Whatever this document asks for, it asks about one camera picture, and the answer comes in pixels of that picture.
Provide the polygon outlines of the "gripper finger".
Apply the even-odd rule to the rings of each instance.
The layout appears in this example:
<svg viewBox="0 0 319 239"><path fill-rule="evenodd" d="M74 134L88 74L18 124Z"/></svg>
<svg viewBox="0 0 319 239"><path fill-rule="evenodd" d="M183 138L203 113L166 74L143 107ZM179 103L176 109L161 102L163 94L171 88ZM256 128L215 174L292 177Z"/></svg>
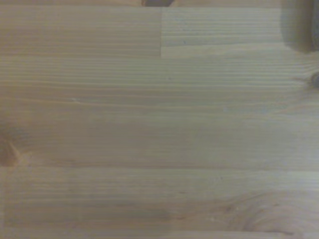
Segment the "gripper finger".
<svg viewBox="0 0 319 239"><path fill-rule="evenodd" d="M282 0L280 24L286 46L301 53L319 50L317 0Z"/></svg>

